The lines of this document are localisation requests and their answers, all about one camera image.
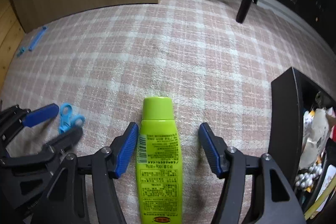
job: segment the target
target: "lime green bottle cap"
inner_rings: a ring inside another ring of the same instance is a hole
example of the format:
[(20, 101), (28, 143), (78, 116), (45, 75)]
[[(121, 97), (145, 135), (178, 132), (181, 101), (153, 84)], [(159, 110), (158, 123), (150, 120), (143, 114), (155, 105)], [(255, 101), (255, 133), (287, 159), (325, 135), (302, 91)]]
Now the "lime green bottle cap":
[(143, 100), (143, 120), (173, 120), (173, 102), (169, 97), (147, 97)]

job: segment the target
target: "floor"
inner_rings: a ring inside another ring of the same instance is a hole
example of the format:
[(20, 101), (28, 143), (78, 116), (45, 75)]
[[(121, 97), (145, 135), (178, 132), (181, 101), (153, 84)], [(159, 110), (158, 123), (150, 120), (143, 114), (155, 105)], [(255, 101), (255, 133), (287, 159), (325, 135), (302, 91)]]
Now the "floor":
[[(223, 181), (198, 144), (208, 122), (245, 154), (267, 151), (273, 79), (290, 66), (336, 98), (336, 59), (325, 47), (276, 16), (252, 5), (244, 24), (235, 21), (241, 0), (161, 0), (90, 10), (48, 24), (33, 52), (14, 58), (1, 92), (3, 107), (34, 110), (69, 102), (86, 117), (77, 155), (95, 153), (140, 123), (147, 96), (173, 99), (183, 154), (184, 223), (209, 223)], [(35, 30), (25, 36), (30, 43)], [(9, 146), (12, 156), (39, 151), (56, 136), (59, 119), (25, 129)], [(127, 223), (140, 223), (135, 157), (115, 182)], [(97, 223), (87, 179), (92, 223)], [(246, 178), (242, 215), (249, 207)]]

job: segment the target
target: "yellow strip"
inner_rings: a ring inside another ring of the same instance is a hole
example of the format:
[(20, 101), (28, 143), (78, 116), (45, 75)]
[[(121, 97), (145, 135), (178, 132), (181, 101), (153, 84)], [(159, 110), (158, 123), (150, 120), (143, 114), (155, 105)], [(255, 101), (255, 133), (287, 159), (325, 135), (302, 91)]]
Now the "yellow strip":
[(336, 176), (329, 183), (328, 187), (323, 191), (322, 195), (315, 201), (315, 203), (304, 214), (304, 218), (307, 220), (310, 216), (320, 207), (323, 201), (330, 195), (336, 186)]

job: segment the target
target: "blue plastic clip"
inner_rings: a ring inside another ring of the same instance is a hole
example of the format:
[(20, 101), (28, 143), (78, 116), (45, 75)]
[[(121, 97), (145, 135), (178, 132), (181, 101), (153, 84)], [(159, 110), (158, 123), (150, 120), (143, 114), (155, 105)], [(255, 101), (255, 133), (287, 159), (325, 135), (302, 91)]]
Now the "blue plastic clip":
[(42, 26), (42, 30), (39, 31), (39, 33), (35, 36), (35, 38), (33, 39), (33, 41), (30, 43), (28, 51), (32, 51), (36, 44), (38, 43), (38, 41), (40, 40), (41, 36), (43, 35), (43, 33), (47, 30), (46, 26)]
[(60, 134), (68, 131), (70, 128), (74, 126), (81, 127), (85, 123), (85, 117), (83, 115), (76, 115), (73, 118), (72, 115), (72, 106), (68, 103), (64, 103), (59, 108), (59, 113), (61, 117), (61, 121), (58, 127), (58, 132)]
[(25, 47), (21, 47), (19, 49), (19, 52), (16, 54), (17, 57), (20, 57), (24, 52), (26, 51), (26, 48)]

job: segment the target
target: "metal screw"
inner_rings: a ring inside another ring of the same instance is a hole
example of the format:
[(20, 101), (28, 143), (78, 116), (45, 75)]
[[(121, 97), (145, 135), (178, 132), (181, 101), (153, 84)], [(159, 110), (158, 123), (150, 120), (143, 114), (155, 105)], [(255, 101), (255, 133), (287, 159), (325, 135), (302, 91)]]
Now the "metal screw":
[(49, 145), (48, 149), (51, 153), (55, 153), (55, 148), (53, 148), (51, 145)]
[(107, 154), (107, 153), (110, 153), (111, 148), (109, 146), (105, 146), (100, 151), (104, 154)]
[(271, 155), (268, 154), (268, 153), (265, 153), (265, 154), (263, 154), (262, 156), (263, 156), (263, 158), (264, 158), (265, 160), (271, 160), (271, 159), (272, 159)]
[(227, 150), (228, 150), (230, 153), (234, 153), (234, 152), (237, 151), (237, 148), (235, 148), (234, 146), (229, 146), (229, 147), (227, 148)]
[(67, 160), (73, 160), (75, 158), (75, 155), (73, 153), (70, 153), (66, 156)]

